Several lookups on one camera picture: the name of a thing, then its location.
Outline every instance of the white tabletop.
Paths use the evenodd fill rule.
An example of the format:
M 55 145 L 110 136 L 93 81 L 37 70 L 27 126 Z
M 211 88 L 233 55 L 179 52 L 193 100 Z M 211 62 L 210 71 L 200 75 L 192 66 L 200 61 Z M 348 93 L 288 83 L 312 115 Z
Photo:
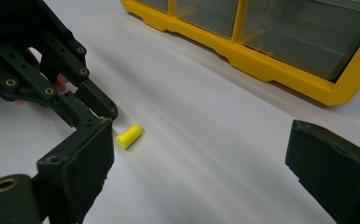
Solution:
M 144 134 L 116 161 L 85 223 L 334 224 L 284 164 L 293 119 L 360 146 L 360 92 L 326 107 L 161 33 L 119 0 L 47 0 L 87 50 L 92 79 L 117 104 L 113 128 Z M 35 162 L 75 129 L 39 105 L 0 99 L 0 177 Z

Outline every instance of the yellow foam earplug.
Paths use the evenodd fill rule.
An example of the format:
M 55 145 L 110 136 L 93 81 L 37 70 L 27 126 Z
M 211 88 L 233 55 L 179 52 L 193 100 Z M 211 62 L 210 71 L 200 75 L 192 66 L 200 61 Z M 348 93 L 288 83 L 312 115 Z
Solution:
M 127 149 L 143 132 L 140 124 L 134 124 L 116 137 L 116 143 L 122 149 Z

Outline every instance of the yellow plastic organizer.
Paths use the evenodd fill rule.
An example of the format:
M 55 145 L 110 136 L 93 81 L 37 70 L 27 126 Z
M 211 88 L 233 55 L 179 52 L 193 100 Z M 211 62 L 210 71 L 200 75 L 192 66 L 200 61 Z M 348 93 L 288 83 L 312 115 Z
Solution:
M 360 1 L 121 0 L 160 31 L 214 49 L 232 66 L 325 105 L 360 89 Z

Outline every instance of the robotic hand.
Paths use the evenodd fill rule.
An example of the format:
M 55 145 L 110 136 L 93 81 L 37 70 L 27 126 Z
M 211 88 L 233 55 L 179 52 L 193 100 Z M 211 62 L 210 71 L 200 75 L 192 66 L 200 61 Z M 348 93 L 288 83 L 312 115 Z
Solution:
M 22 56 L 37 49 L 40 70 Z M 0 178 L 0 224 L 82 223 L 114 162 L 117 107 L 91 80 L 86 49 L 41 0 L 0 0 L 0 96 L 50 107 L 76 131 L 37 162 L 38 174 Z M 75 93 L 59 94 L 63 74 Z

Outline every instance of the black mechanical part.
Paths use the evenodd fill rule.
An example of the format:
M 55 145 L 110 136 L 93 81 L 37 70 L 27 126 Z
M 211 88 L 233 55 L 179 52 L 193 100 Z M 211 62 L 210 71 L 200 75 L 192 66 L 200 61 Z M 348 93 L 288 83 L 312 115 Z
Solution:
M 360 147 L 295 120 L 285 164 L 337 223 L 360 224 Z
M 25 57 L 41 55 L 39 69 Z M 114 162 L 115 103 L 90 79 L 87 50 L 41 0 L 0 0 L 0 96 L 50 107 L 76 131 L 37 162 L 38 174 L 0 179 L 0 224 L 82 223 Z M 61 73 L 77 87 L 59 93 Z

